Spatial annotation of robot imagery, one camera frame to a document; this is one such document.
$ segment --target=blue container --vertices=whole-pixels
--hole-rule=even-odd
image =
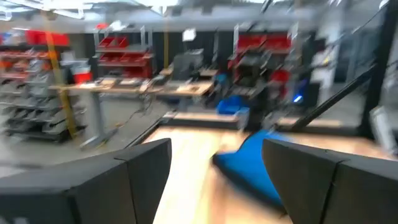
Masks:
[[[221,100],[217,105],[218,114],[234,115],[240,110],[248,109],[240,96],[230,96],[227,99]]]

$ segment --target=table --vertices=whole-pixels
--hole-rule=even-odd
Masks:
[[[197,82],[182,84],[176,90],[165,90],[162,86],[141,86],[137,88],[111,88],[111,86],[101,85],[53,85],[50,89],[58,91],[85,91],[90,94],[93,104],[93,124],[96,129],[96,136],[84,142],[80,147],[95,147],[102,142],[109,140],[117,131],[114,128],[105,131],[104,115],[101,108],[100,93],[132,93],[132,94],[154,94],[162,96],[177,96],[180,98],[178,110],[185,111],[188,106],[188,99],[194,96],[202,96],[213,86],[212,82]]]
[[[171,75],[173,73],[173,68],[164,68],[162,71],[160,71],[160,75]],[[216,69],[202,69],[200,70],[200,76],[201,77],[213,77],[217,75],[218,70]]]

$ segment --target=gray floor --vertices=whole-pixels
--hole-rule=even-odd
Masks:
[[[331,92],[323,93],[321,100],[325,101],[330,95],[336,93],[341,88],[342,86],[336,86]],[[85,114],[85,123],[88,124],[88,127],[80,139],[57,144],[54,142],[23,139],[17,136],[7,137],[0,135],[0,176],[21,172],[25,169],[30,169],[32,166],[58,164],[120,150],[169,110],[164,104],[156,102],[153,104],[150,113],[145,116],[141,114],[135,115],[106,145],[82,151],[79,148],[80,143],[94,136],[95,133],[90,118],[90,101],[87,97],[82,96],[82,102],[85,102],[88,108]],[[363,104],[363,95],[359,92],[354,92],[330,108],[321,117],[324,119],[340,120],[347,126],[357,126],[360,122],[359,119]],[[138,109],[138,104],[127,99],[103,98],[102,107],[104,117],[106,118],[106,126],[112,128],[117,123],[125,122],[131,113]],[[398,128],[398,106],[395,103],[388,102],[386,103],[386,109],[389,113],[391,125]],[[197,107],[193,110],[203,111],[203,109],[201,110]],[[21,168],[21,164],[28,165],[28,167]]]
[[[84,135],[78,139],[57,144],[55,142],[24,139],[20,136],[0,135],[0,176],[20,172],[21,169],[16,169],[16,167],[20,167],[21,164],[23,166],[47,166],[123,149],[169,110],[161,103],[154,103],[152,110],[148,111],[145,116],[143,114],[133,116],[130,122],[121,127],[107,144],[93,149],[81,150],[79,148],[80,143],[95,135],[93,125],[90,125],[90,101],[85,97],[82,100],[87,102],[88,111],[84,120],[88,127]],[[115,127],[118,123],[124,123],[139,107],[138,103],[132,100],[116,98],[105,98],[101,105],[108,129]]]

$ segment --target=red storage bin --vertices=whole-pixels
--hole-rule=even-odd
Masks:
[[[292,41],[288,35],[268,35],[265,44],[266,49],[288,50],[292,46]]]
[[[30,45],[47,45],[46,33],[37,30],[27,30],[25,32],[26,42]],[[51,33],[53,43],[56,46],[69,46],[69,38],[66,34]]]
[[[239,35],[238,51],[243,51],[250,47],[258,47],[266,39],[266,35]]]
[[[105,53],[99,58],[98,61],[102,63],[119,63],[123,55],[124,53]]]
[[[121,63],[134,63],[136,66],[145,66],[146,61],[143,59],[144,53],[125,53],[120,59]]]
[[[129,45],[125,37],[105,37],[100,43],[99,47],[106,48],[125,48]]]
[[[93,79],[93,75],[90,72],[91,67],[89,65],[82,67],[72,67],[73,79],[76,84],[90,82]]]

